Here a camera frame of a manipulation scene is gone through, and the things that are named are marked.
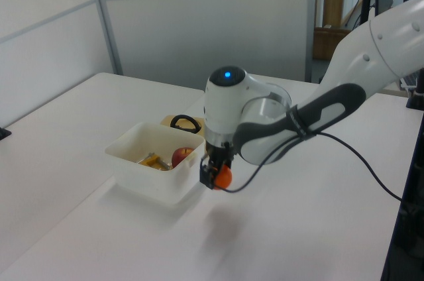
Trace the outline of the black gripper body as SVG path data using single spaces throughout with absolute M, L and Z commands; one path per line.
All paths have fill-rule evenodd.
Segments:
M 230 142 L 224 142 L 222 146 L 214 146 L 207 142 L 205 149 L 212 162 L 232 161 L 235 155 L 234 147 Z

